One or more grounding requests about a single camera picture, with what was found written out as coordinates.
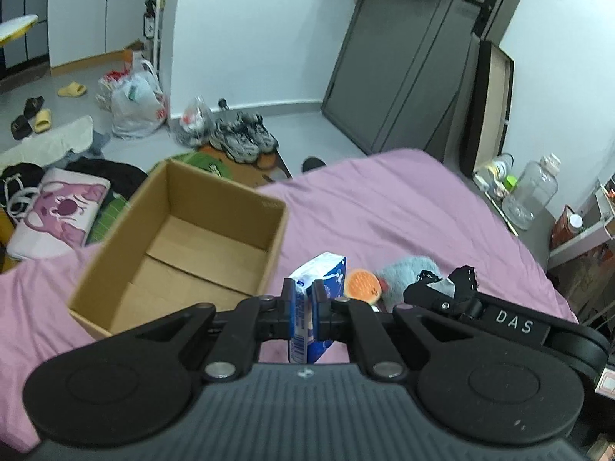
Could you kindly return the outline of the blue tissue pack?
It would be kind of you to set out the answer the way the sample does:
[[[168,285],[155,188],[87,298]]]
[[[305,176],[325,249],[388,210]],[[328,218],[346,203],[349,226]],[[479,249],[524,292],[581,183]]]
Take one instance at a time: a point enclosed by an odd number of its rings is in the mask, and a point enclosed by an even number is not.
[[[344,295],[346,257],[324,252],[297,267],[290,278],[294,281],[291,293],[291,322],[293,336],[288,342],[289,361],[293,364],[314,364],[332,345],[331,340],[316,339],[315,320],[317,298],[313,284],[320,282],[327,298]]]

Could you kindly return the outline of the framed board leaning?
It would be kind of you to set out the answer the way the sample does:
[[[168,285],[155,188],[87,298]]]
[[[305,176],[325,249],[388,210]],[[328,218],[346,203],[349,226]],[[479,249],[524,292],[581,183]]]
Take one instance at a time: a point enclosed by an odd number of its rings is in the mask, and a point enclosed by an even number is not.
[[[470,178],[502,153],[514,85],[514,60],[491,42],[479,44],[470,106],[460,147],[460,169]]]

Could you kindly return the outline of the black fabric pouch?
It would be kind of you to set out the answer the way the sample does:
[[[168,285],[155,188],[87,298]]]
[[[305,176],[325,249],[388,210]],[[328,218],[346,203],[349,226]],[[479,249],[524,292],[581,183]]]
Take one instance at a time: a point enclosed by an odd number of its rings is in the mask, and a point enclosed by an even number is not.
[[[458,292],[470,290],[475,292],[479,287],[475,277],[475,268],[470,265],[463,265],[454,269],[448,277],[441,278],[430,270],[422,270],[417,277],[418,282],[423,282],[437,292],[441,292],[447,297],[455,298]]]

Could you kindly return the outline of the round white yellow table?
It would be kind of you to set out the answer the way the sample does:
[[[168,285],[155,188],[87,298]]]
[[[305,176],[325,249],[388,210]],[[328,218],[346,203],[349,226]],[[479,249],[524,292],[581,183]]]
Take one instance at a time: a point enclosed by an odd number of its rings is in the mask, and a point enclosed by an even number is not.
[[[0,24],[0,47],[13,42],[38,22],[38,15],[25,15],[16,17]]]

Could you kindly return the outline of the white plastic shopping bag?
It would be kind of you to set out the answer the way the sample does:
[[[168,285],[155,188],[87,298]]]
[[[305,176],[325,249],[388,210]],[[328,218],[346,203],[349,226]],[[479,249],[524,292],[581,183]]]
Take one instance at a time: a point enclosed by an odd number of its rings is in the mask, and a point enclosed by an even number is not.
[[[113,135],[123,139],[146,138],[168,117],[167,96],[152,63],[140,60],[115,87],[110,97]]]

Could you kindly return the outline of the orange burger plush toy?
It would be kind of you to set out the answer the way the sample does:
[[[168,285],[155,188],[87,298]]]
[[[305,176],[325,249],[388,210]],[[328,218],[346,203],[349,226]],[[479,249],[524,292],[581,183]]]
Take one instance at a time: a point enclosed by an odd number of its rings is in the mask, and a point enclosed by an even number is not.
[[[382,296],[382,285],[378,277],[369,270],[352,270],[345,278],[344,295],[375,305]]]

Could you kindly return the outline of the large clear plastic jar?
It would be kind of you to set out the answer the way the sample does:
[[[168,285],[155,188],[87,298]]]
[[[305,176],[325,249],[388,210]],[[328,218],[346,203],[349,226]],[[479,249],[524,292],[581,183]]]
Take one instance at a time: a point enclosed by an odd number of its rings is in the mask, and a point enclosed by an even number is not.
[[[554,153],[530,161],[502,201],[502,211],[516,229],[527,231],[558,192],[561,160]]]

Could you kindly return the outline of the black shoe near bed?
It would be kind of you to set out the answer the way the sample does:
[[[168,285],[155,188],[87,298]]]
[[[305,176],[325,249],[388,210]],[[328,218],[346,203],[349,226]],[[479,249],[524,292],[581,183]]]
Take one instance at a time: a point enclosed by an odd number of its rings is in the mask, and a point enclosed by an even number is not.
[[[302,163],[301,171],[302,171],[302,173],[305,174],[307,172],[310,172],[310,171],[313,171],[313,170],[318,170],[321,167],[325,167],[325,166],[326,166],[326,163],[322,159],[320,159],[320,158],[318,158],[316,156],[309,156]]]

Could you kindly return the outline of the small clear trash bag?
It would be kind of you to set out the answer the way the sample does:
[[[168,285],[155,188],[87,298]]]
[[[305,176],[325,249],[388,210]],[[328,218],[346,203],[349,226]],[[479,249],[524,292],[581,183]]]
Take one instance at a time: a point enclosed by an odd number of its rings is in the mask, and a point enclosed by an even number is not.
[[[212,110],[201,97],[195,97],[173,128],[173,136],[179,145],[198,149],[208,143],[215,127]]]

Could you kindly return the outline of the white cabinet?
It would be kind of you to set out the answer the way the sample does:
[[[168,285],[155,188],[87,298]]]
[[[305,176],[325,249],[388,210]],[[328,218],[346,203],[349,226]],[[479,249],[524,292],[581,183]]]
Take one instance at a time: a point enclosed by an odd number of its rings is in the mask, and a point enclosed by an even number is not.
[[[47,0],[50,66],[121,52],[143,40],[147,1]]]

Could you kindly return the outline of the grey sneaker left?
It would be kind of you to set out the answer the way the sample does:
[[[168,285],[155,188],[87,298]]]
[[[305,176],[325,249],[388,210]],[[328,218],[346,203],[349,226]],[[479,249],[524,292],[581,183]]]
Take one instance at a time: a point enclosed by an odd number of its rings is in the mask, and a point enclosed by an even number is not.
[[[245,128],[222,120],[216,123],[208,142],[235,163],[255,163],[261,154]]]

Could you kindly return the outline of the pink bear laptop sleeve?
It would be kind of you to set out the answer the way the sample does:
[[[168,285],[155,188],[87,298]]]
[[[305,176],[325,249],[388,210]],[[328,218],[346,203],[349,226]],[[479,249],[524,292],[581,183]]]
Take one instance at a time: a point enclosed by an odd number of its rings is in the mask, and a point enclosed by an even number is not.
[[[85,245],[110,181],[63,169],[48,170],[37,186],[6,204],[16,222],[6,252],[16,260],[51,258]]]

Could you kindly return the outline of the grey sneaker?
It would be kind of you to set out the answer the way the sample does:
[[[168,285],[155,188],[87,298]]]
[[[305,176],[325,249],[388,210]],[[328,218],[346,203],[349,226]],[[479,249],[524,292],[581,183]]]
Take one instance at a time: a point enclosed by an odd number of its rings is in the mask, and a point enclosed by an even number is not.
[[[222,120],[216,123],[208,142],[235,163],[255,163],[261,154],[245,128]]]
[[[259,113],[239,113],[238,121],[262,153],[269,154],[277,150],[278,141],[265,127]]]

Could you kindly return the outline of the yellow slipper far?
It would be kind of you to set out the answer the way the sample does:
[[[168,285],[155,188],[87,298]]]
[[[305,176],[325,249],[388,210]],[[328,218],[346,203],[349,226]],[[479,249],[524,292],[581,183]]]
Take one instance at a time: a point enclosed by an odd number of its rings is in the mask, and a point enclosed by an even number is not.
[[[79,98],[88,92],[88,88],[79,82],[73,81],[57,90],[57,95],[62,98]]]

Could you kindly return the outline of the grey fluffy plush slipper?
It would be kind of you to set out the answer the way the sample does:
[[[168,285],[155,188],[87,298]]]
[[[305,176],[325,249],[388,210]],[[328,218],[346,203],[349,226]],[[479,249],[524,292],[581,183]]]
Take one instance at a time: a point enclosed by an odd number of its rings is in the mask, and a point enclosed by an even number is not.
[[[383,267],[375,273],[382,288],[381,305],[385,312],[404,302],[404,291],[411,284],[422,279],[421,273],[435,282],[435,288],[448,298],[455,298],[455,286],[448,278],[442,276],[434,260],[424,256],[407,256],[402,260]]]

